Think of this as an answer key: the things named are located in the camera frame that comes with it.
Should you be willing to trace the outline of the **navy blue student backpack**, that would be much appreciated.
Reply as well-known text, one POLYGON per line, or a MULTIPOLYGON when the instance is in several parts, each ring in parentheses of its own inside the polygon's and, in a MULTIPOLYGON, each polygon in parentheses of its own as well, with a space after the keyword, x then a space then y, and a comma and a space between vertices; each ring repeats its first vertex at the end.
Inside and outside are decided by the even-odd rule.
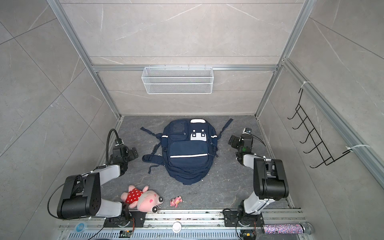
POLYGON ((204 119, 174 120, 159 134, 142 127, 160 141, 151 154, 142 157, 143 162, 152 164, 148 173, 164 166, 170 177, 184 185, 201 181, 217 157, 218 140, 232 121, 229 119, 219 133, 204 119))

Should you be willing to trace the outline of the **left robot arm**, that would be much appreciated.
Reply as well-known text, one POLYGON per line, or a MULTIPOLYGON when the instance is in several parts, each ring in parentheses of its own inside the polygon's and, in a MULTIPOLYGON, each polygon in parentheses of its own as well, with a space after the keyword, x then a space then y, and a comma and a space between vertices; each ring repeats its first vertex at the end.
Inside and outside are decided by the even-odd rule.
POLYGON ((123 203, 104 200, 101 186, 114 180, 128 170, 128 163, 139 157, 135 148, 128 148, 119 137, 116 129, 111 129, 107 136, 106 163, 94 170, 66 178, 58 188, 62 189, 57 206, 57 214, 48 214, 59 220, 82 218, 118 218, 124 214, 123 203))

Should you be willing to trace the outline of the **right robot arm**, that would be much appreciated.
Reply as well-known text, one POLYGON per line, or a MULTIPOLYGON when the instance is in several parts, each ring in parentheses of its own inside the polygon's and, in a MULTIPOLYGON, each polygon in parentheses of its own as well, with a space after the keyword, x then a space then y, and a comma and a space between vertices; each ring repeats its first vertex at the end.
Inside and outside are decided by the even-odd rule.
POLYGON ((238 207, 238 219, 242 225, 256 220, 265 207, 289 195, 283 161, 267 159, 253 153, 253 139, 252 134, 243 133, 240 137, 232 135, 228 141, 237 150, 237 161, 253 170, 254 191, 238 207))

